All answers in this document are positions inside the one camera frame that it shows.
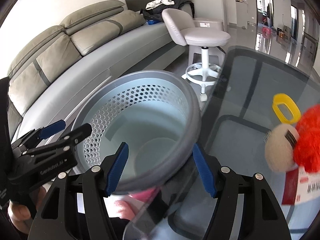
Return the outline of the person's left hand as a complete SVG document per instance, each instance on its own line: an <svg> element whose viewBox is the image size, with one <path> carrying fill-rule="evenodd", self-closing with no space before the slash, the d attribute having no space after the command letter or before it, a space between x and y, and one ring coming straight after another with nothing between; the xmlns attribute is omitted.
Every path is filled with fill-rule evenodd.
<svg viewBox="0 0 320 240"><path fill-rule="evenodd" d="M39 188L35 204L37 210L41 206L46 193L47 191L43 186ZM26 206L10 201L8 207L8 215L10 217L11 222L18 231L25 234L29 233L30 226L26 224L26 221L31 219L31 214Z"/></svg>

